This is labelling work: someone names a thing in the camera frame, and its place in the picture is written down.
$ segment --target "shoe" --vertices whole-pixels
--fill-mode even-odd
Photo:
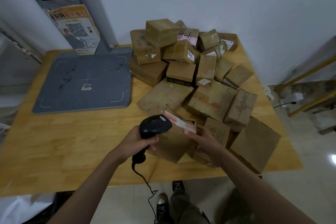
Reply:
[[[166,193],[161,193],[157,200],[156,205],[156,218],[161,220],[162,217],[170,216],[169,213],[169,200]]]
[[[182,189],[182,190],[186,191],[186,190],[184,189],[184,185],[183,185],[183,182],[182,182],[182,181],[173,181],[173,191],[174,191],[175,189]]]

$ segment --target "gray scanning platform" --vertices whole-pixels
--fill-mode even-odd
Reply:
[[[112,48],[94,55],[60,53],[33,107],[33,113],[127,107],[131,73],[126,65],[132,48]]]

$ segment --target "brown cardboard box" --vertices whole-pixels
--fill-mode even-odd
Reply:
[[[180,28],[186,28],[187,27],[182,20],[179,20],[179,21],[175,22],[175,24],[177,26],[179,26]]]
[[[199,62],[199,56],[200,53],[191,46],[188,40],[184,39],[166,48],[162,59],[166,61],[175,60],[197,64]]]
[[[142,53],[143,52],[145,52],[146,54],[140,55],[137,51],[134,51],[134,54],[137,57],[137,61],[139,65],[161,62],[160,49],[158,49],[158,51],[157,49],[155,49],[155,52],[153,52],[153,50],[142,51]]]
[[[163,61],[140,66],[136,56],[133,56],[127,64],[135,78],[152,87],[155,87],[165,77],[168,67],[168,64]]]
[[[195,120],[185,120],[173,110],[166,108],[163,112],[173,124],[173,127],[159,135],[159,141],[155,144],[155,151],[150,154],[177,163],[180,158],[191,148],[195,148],[196,141],[187,137],[184,130],[188,129],[196,133]]]
[[[239,89],[224,118],[233,132],[240,132],[249,122],[258,95]]]
[[[211,87],[197,88],[186,110],[201,119],[211,117],[222,122],[235,93],[235,89],[213,81]]]
[[[230,71],[233,67],[233,63],[224,57],[220,57],[216,62],[215,68],[215,80],[221,82],[224,79],[224,76]]]
[[[199,35],[199,40],[199,46],[203,51],[219,45],[219,37],[215,29]]]
[[[164,47],[177,41],[180,27],[169,19],[146,21],[145,38],[155,47]]]
[[[195,28],[181,28],[177,40],[187,39],[193,48],[196,47],[199,30]]]
[[[253,75],[253,72],[243,67],[242,65],[236,66],[225,77],[222,83],[238,89]]]
[[[167,81],[185,86],[191,86],[196,65],[178,61],[170,61],[167,69]]]
[[[230,33],[218,33],[220,41],[226,42],[226,51],[234,52],[238,46],[238,36]]]
[[[251,170],[256,169],[261,173],[280,138],[280,134],[251,116],[248,125],[238,134],[229,150],[243,158]]]
[[[211,86],[215,76],[216,56],[201,55],[196,76],[196,85]]]
[[[137,106],[150,116],[161,114],[166,107],[176,110],[193,90],[193,87],[167,82],[163,79],[137,102]]]
[[[207,120],[205,121],[204,127],[208,129],[208,131],[217,140],[217,142],[219,142],[221,146],[223,146],[224,148],[226,147],[226,141],[228,140],[228,136],[230,132],[230,127],[228,125],[225,125],[220,121],[207,118]],[[216,167],[211,162],[209,156],[205,153],[195,152],[192,158],[208,166]]]
[[[136,29],[130,32],[131,40],[134,51],[140,55],[144,56],[148,54],[148,51],[151,51],[153,54],[159,53],[159,48],[154,47],[150,42],[145,39],[145,30]]]

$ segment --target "pink label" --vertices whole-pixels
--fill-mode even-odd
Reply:
[[[196,37],[187,36],[187,35],[178,35],[177,40],[183,40],[183,39],[187,39],[191,45],[196,45],[197,43]]]

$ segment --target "right hand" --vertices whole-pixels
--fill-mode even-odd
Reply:
[[[219,167],[221,162],[221,155],[225,150],[223,146],[221,146],[217,140],[212,136],[212,134],[204,127],[197,125],[197,131],[199,135],[185,129],[184,134],[194,139],[199,146],[196,149],[193,149],[194,152],[203,152],[208,154],[212,163]]]

